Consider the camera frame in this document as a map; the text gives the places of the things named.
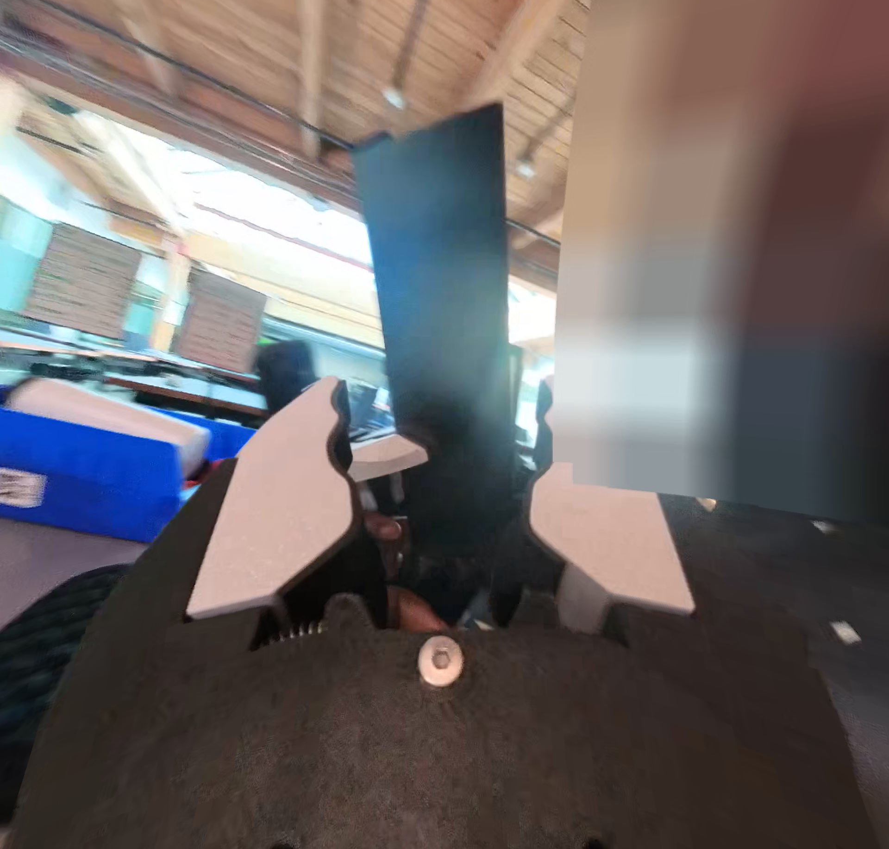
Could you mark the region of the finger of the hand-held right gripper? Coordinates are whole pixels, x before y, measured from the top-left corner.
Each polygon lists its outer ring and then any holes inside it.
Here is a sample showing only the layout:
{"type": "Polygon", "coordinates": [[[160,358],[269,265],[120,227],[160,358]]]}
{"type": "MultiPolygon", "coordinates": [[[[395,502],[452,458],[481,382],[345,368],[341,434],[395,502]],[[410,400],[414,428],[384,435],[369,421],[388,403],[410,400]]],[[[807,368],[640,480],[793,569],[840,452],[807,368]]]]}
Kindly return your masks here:
{"type": "Polygon", "coordinates": [[[428,462],[426,449],[400,434],[386,434],[351,445],[349,476],[355,483],[401,473],[428,462]]]}

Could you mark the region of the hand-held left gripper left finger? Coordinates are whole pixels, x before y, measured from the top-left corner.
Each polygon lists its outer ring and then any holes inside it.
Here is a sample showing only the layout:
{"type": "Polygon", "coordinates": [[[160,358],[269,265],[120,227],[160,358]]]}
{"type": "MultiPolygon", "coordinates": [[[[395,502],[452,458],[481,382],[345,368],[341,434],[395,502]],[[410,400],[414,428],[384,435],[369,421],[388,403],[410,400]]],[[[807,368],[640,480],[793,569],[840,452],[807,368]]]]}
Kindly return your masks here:
{"type": "Polygon", "coordinates": [[[270,417],[240,451],[186,615],[269,609],[357,529],[355,489],[334,443],[343,430],[338,377],[324,377],[270,417]]]}

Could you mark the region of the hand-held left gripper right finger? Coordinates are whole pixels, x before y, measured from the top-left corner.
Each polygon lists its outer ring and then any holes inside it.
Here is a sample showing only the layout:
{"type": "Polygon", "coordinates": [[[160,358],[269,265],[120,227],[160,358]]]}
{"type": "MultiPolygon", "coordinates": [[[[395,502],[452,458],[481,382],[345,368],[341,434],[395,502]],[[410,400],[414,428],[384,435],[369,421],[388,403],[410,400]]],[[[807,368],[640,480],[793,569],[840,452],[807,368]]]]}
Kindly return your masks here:
{"type": "Polygon", "coordinates": [[[538,473],[527,498],[533,540],[563,564],[557,579],[558,623],[574,633],[602,633],[617,605],[688,617],[695,600],[658,495],[578,484],[553,453],[553,383],[540,382],[535,409],[538,473]]]}

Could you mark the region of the black rectangular plate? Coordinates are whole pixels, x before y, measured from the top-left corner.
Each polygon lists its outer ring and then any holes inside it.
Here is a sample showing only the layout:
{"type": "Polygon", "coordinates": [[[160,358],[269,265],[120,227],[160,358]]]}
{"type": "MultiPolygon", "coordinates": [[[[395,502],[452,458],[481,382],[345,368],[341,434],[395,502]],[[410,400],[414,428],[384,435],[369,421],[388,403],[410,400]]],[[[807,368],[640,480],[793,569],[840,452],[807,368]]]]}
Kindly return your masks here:
{"type": "Polygon", "coordinates": [[[505,474],[509,402],[503,107],[351,153],[394,420],[441,455],[505,474]]]}

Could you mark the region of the blue plastic bin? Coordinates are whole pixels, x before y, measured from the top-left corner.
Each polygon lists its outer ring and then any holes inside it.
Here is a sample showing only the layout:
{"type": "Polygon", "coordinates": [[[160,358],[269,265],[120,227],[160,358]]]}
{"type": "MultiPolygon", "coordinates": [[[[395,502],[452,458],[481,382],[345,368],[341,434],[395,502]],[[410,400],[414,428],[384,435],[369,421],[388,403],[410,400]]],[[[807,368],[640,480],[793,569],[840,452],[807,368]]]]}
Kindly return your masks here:
{"type": "Polygon", "coordinates": [[[1,409],[1,510],[15,521],[148,543],[205,474],[255,435],[239,424],[148,407],[210,431],[205,464],[185,479],[171,443],[11,410],[5,399],[15,385],[2,387],[1,409]]]}

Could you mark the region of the person's left hand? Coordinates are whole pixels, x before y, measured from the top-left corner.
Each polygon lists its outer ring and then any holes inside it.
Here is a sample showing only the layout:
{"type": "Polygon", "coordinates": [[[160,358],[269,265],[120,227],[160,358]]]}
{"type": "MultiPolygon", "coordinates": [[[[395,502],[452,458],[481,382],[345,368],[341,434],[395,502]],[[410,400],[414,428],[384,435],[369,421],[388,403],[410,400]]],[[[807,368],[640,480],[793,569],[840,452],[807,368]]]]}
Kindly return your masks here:
{"type": "Polygon", "coordinates": [[[389,629],[435,635],[450,630],[427,600],[407,588],[389,585],[387,599],[389,629]]]}

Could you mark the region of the person's right hand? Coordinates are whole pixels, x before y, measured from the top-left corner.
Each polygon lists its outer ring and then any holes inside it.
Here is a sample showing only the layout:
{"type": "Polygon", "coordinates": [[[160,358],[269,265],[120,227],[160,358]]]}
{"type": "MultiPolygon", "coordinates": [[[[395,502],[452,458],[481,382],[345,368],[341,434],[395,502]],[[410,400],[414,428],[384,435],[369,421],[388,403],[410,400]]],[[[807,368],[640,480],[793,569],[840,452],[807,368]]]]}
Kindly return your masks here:
{"type": "Polygon", "coordinates": [[[403,523],[379,512],[366,512],[363,524],[381,555],[387,578],[394,580],[403,563],[406,548],[403,523]]]}

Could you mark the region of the white paper roll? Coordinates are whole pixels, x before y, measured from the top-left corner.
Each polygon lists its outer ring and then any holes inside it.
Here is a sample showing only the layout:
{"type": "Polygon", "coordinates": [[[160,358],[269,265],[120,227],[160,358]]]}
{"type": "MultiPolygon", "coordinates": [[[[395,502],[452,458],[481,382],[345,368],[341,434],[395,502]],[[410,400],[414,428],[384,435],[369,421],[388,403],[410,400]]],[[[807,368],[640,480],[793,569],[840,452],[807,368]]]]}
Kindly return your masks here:
{"type": "Polygon", "coordinates": [[[205,464],[212,440],[206,428],[55,378],[24,379],[5,401],[7,408],[34,417],[171,443],[185,479],[205,464]]]}

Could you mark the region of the black framed whiteboard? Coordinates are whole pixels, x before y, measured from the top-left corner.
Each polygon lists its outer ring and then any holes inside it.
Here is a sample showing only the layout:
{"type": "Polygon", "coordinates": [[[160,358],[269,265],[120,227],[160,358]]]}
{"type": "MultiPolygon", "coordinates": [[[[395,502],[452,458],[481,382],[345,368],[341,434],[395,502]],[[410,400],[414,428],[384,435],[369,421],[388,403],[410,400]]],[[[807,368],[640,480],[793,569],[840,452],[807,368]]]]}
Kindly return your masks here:
{"type": "Polygon", "coordinates": [[[32,320],[120,340],[141,260],[141,253],[125,244],[56,224],[21,313],[32,320]]]}
{"type": "Polygon", "coordinates": [[[216,369],[249,373],[266,302],[260,291],[205,268],[192,268],[175,354],[216,369]]]}

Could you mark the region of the black printed shirt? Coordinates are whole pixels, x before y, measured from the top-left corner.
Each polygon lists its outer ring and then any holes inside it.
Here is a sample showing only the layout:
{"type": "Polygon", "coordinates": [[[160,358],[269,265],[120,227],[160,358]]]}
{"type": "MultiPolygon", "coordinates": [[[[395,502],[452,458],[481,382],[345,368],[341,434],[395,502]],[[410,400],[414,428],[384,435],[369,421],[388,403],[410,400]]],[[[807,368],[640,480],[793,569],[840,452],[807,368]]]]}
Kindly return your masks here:
{"type": "Polygon", "coordinates": [[[880,847],[888,838],[887,529],[663,494],[699,609],[745,606],[804,637],[845,732],[880,847]]]}

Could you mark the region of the black quilted cushion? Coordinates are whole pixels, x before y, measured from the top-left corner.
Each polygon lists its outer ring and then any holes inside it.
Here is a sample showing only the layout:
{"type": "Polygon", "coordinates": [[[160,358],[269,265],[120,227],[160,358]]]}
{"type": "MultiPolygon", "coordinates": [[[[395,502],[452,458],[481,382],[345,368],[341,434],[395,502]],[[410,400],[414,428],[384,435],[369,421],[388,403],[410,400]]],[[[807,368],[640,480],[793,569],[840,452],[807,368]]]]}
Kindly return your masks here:
{"type": "Polygon", "coordinates": [[[40,721],[86,628],[131,567],[104,566],[72,577],[2,628],[2,780],[27,766],[40,721]]]}

